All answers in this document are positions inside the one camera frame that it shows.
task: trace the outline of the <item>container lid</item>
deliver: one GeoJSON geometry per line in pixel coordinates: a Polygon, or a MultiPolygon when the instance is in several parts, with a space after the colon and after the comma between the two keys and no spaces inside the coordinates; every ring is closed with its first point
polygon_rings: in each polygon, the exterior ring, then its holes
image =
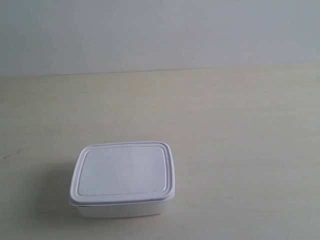
{"type": "Polygon", "coordinates": [[[175,171],[163,142],[97,144],[80,153],[74,168],[70,203],[116,205],[170,200],[175,171]]]}

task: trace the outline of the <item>white table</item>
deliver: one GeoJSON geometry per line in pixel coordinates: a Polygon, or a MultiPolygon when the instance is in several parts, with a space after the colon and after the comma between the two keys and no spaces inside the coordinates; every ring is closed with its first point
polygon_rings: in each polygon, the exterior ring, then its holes
{"type": "Polygon", "coordinates": [[[0,239],[320,236],[320,63],[0,84],[0,239]],[[172,149],[170,211],[85,219],[69,206],[82,148],[147,140],[172,149]]]}

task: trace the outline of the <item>white wall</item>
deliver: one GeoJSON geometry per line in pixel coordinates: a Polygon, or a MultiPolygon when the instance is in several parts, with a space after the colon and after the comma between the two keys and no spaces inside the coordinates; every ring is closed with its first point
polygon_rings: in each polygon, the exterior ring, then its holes
{"type": "Polygon", "coordinates": [[[320,61],[317,0],[0,0],[0,76],[320,61]]]}

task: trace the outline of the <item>food storage container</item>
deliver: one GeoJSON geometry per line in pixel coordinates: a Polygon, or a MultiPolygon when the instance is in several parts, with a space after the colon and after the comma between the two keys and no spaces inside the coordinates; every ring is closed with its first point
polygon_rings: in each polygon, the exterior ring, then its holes
{"type": "Polygon", "coordinates": [[[175,196],[175,169],[163,142],[97,144],[80,153],[70,204],[88,218],[161,213],[175,196]]]}

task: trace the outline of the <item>white lid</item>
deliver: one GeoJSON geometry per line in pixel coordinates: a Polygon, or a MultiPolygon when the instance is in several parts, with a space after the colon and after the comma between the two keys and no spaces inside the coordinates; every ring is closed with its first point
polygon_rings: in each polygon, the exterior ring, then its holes
{"type": "Polygon", "coordinates": [[[163,142],[88,146],[78,157],[70,187],[70,203],[77,206],[166,201],[174,195],[174,164],[163,142]]]}

